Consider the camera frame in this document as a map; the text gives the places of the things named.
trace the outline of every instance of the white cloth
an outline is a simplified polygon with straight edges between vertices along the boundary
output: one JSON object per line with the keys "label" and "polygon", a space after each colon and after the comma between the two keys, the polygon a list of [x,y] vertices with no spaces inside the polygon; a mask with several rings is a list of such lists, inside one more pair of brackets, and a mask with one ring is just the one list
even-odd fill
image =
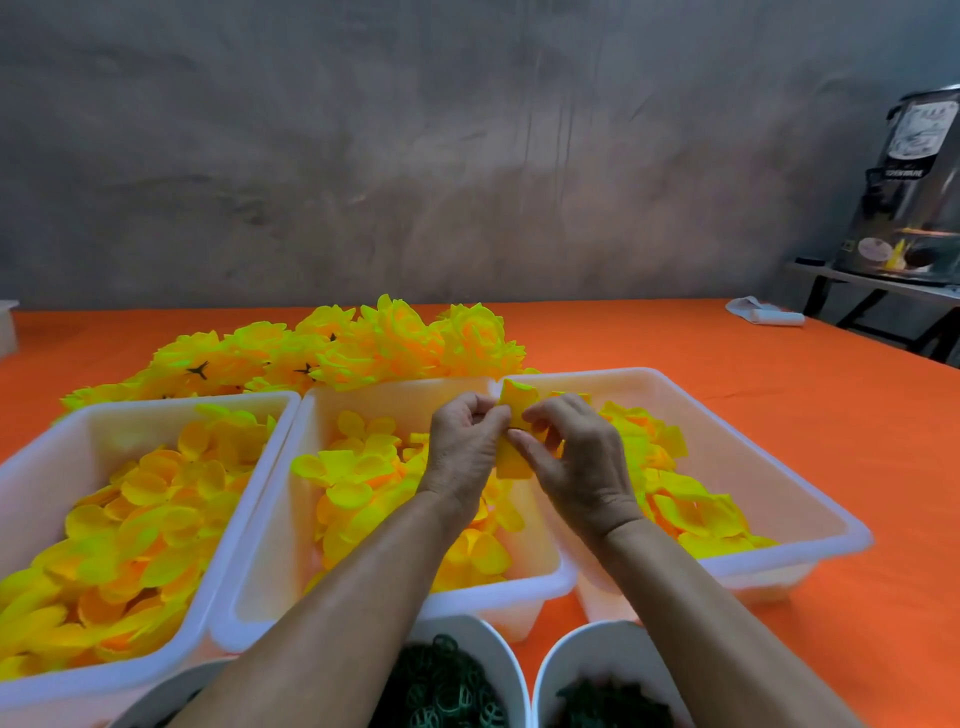
{"label": "white cloth", "polygon": [[806,322],[802,313],[781,311],[772,303],[761,303],[754,296],[733,299],[727,304],[727,310],[751,324],[772,327],[801,327]]}

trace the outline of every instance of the hand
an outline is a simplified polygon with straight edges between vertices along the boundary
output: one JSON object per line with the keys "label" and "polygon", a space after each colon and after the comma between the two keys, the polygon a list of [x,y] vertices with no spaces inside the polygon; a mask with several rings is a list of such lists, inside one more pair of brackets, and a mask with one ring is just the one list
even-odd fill
{"label": "hand", "polygon": [[456,538],[476,517],[493,470],[496,441],[510,423],[510,407],[467,392],[433,414],[430,451],[418,495],[437,498],[444,528]]}
{"label": "hand", "polygon": [[[523,413],[529,432],[508,429],[506,438],[530,463],[557,512],[588,546],[626,522],[642,518],[627,475],[623,442],[613,425],[583,398],[565,394],[541,400]],[[554,456],[564,441],[564,454]]]}

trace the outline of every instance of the white plastic tray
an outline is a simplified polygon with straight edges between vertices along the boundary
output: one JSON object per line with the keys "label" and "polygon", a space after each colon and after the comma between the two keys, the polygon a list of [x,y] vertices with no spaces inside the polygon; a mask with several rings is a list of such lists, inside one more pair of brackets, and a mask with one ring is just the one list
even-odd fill
{"label": "white plastic tray", "polygon": [[[294,421],[300,396],[270,392],[98,404],[60,421],[0,466],[0,575],[5,576],[26,568],[40,551],[63,538],[63,518],[73,503],[102,487],[121,464],[158,445],[176,443],[180,429],[199,419],[195,407],[200,401],[249,410],[258,418],[273,415],[277,423],[180,631],[158,651],[135,660],[0,683],[4,728],[86,725],[80,702],[84,710],[96,710],[88,698],[103,693],[105,705],[122,710],[122,701],[113,701],[116,694],[165,677],[197,649],[213,598]],[[80,702],[71,701],[81,697]]]}
{"label": "white plastic tray", "polygon": [[553,645],[534,685],[532,726],[546,728],[564,705],[557,691],[582,679],[639,683],[643,694],[670,706],[677,728],[694,728],[670,671],[647,631],[630,621],[585,624]]}
{"label": "white plastic tray", "polygon": [[[318,494],[291,476],[290,463],[339,437],[336,419],[342,410],[367,420],[393,417],[397,434],[405,438],[410,432],[427,431],[433,412],[458,394],[485,392],[492,386],[484,378],[450,378],[389,382],[352,392],[328,388],[308,392],[214,604],[210,621],[214,641],[227,652],[242,652],[300,598],[317,566],[313,530]],[[573,589],[576,570],[557,549],[533,490],[528,482],[516,483],[511,497],[526,527],[517,533],[501,530],[497,536],[514,560],[506,573],[509,580],[430,595],[421,619],[476,614],[509,642],[516,642],[529,634],[545,599]]]}
{"label": "white plastic tray", "polygon": [[[751,530],[780,546],[703,559],[721,584],[746,601],[784,596],[824,559],[864,550],[873,543],[867,527],[810,483],[757,447],[666,376],[652,369],[611,369],[572,374],[511,377],[552,391],[592,395],[599,409],[607,400],[641,406],[684,433],[689,456],[680,473],[699,479],[712,493],[729,493]],[[588,619],[635,619],[626,599],[596,558],[560,519],[536,488],[541,509],[562,547],[582,575],[577,595]]]}

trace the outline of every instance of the orange tablecloth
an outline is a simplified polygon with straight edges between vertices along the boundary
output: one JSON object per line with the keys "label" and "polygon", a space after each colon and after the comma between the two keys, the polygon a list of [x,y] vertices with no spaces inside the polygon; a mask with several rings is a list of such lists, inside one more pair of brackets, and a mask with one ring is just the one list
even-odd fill
{"label": "orange tablecloth", "polygon": [[[492,308],[530,366],[659,369],[863,520],[873,549],[824,563],[756,613],[870,725],[960,725],[960,373],[817,321],[752,326],[717,301]],[[0,361],[0,459],[59,415],[58,397],[133,374],[178,334],[306,313],[18,313],[22,351]],[[544,607],[514,645],[531,688],[550,646],[584,621],[573,595]]]}

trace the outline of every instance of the white bowl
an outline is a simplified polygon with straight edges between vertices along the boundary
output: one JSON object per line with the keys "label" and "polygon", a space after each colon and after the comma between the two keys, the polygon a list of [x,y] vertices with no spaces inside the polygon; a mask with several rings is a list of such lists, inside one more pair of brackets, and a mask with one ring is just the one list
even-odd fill
{"label": "white bowl", "polygon": [[557,691],[583,678],[610,677],[639,683],[644,695],[670,706],[677,728],[694,728],[653,640],[631,621],[586,624],[553,645],[537,673],[532,725],[545,728],[558,717],[564,701]]}
{"label": "white bowl", "polygon": [[[474,617],[425,619],[414,625],[408,643],[429,643],[441,634],[456,640],[460,649],[484,667],[507,711],[508,726],[528,728],[530,695],[527,684],[513,651],[496,630]],[[109,728],[152,728],[173,711],[182,709],[190,696],[209,685],[229,661],[230,658],[203,663],[160,683],[113,721]]]}
{"label": "white bowl", "polygon": [[176,710],[182,710],[197,691],[212,683],[234,658],[211,660],[180,672],[137,700],[109,728],[154,728]]}

